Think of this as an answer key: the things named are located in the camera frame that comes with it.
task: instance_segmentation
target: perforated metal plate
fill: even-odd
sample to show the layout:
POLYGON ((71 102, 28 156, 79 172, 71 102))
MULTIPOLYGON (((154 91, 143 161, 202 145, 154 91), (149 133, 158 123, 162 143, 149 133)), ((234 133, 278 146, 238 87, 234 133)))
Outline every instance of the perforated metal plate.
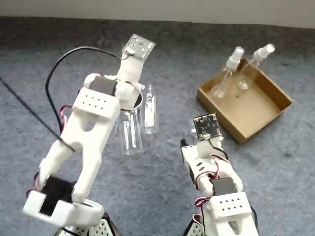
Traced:
POLYGON ((150 52, 152 51, 155 43, 140 37, 139 35, 133 34, 126 46, 123 49, 123 52, 127 50, 127 48, 131 48, 135 51, 133 57, 145 61, 150 52))
POLYGON ((183 236, 204 236, 203 228, 196 223, 192 223, 188 232, 183 236))

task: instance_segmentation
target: cardboard tray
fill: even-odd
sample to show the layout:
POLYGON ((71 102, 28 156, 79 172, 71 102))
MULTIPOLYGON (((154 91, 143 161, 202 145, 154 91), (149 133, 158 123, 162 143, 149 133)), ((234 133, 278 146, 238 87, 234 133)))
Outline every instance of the cardboard tray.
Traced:
MULTIPOLYGON (((238 70, 247 64, 242 59, 238 70)), ((203 84, 197 92, 197 100, 211 113, 238 143, 244 143, 260 129, 279 116, 293 101, 262 71, 251 67, 257 79, 248 91, 242 92, 232 83, 227 97, 218 101, 210 94, 216 84, 215 77, 203 84)))

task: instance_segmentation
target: white cap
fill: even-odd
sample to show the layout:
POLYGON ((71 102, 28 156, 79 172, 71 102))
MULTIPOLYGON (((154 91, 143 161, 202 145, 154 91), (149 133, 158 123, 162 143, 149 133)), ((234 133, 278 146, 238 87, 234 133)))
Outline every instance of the white cap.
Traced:
POLYGON ((233 54, 226 62, 226 66, 232 70, 236 70, 245 50, 241 47, 236 47, 233 54))
POLYGON ((275 51, 275 46, 269 43, 265 47, 259 48, 256 52, 254 52, 253 58, 256 61, 262 61, 274 51, 275 51))

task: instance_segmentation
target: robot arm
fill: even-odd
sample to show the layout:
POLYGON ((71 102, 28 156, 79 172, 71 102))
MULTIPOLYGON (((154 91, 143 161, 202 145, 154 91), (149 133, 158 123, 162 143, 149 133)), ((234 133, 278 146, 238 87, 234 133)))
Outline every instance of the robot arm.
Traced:
POLYGON ((199 230, 199 235, 207 236, 258 236, 242 181, 221 149, 216 115, 194 118, 194 124, 198 143, 192 146, 182 140, 181 151, 194 186, 206 197, 196 200, 199 221, 192 221, 183 235, 199 230))
POLYGON ((98 203, 87 196, 101 165, 101 154, 120 110, 132 111, 137 104, 143 63, 154 43, 133 35, 123 49, 121 67, 115 76, 90 74, 84 81, 72 106, 72 113, 60 138, 74 150, 82 150, 83 167, 77 182, 70 183, 56 176, 72 150, 56 140, 41 161, 24 212, 59 227, 96 226, 104 214, 98 203), (90 121, 94 127, 87 131, 90 121))

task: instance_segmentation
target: transparent container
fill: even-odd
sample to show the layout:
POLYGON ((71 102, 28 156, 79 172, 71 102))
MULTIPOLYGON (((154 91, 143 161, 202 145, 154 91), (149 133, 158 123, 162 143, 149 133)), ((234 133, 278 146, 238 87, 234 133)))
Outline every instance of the transparent container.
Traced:
POLYGON ((146 86, 140 108, 140 127, 145 134, 158 133, 157 95, 152 85, 146 86))
POLYGON ((121 112, 119 116, 121 153, 135 155, 143 152, 138 111, 121 112))
POLYGON ((211 95, 214 98, 223 99, 227 95, 232 85, 231 78, 234 76, 244 52, 245 50, 242 47, 236 47, 223 69, 215 76, 216 85, 211 89, 211 95))
POLYGON ((261 62, 265 60, 268 55, 273 53, 275 50, 274 45, 271 43, 267 44, 265 47, 258 49, 254 52, 252 59, 243 66, 242 70, 238 73, 236 77, 236 84, 241 90, 248 90, 252 84, 257 79, 259 74, 258 70, 261 66, 261 62))
POLYGON ((232 85, 231 78, 234 76, 234 71, 228 67, 225 67, 217 76, 218 84, 213 86, 211 89, 211 94, 217 99, 223 99, 229 88, 232 85))

